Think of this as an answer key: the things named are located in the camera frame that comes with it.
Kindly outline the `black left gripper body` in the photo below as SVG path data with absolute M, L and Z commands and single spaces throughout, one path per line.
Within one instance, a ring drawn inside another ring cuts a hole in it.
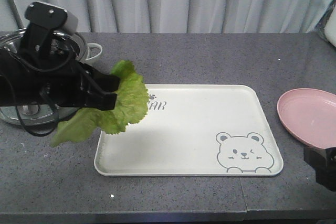
M 22 55 L 1 50 L 1 106 L 56 104 L 78 107 L 91 78 L 83 64 L 66 55 L 52 57 L 51 65 L 37 68 Z

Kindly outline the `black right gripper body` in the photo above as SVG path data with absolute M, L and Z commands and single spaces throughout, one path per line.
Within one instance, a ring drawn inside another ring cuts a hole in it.
M 316 183 L 335 191 L 335 147 L 305 147 L 303 158 L 315 170 Z

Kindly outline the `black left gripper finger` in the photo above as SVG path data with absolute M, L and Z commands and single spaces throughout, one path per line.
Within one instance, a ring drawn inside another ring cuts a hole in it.
M 88 89 L 79 99 L 78 107 L 95 108 L 101 111 L 113 110 L 117 101 L 117 94 L 103 90 Z
M 120 85 L 120 78 L 113 74 L 105 74 L 94 67 L 83 64 L 83 68 L 89 77 L 103 90 L 106 92 L 115 92 L 118 90 Z

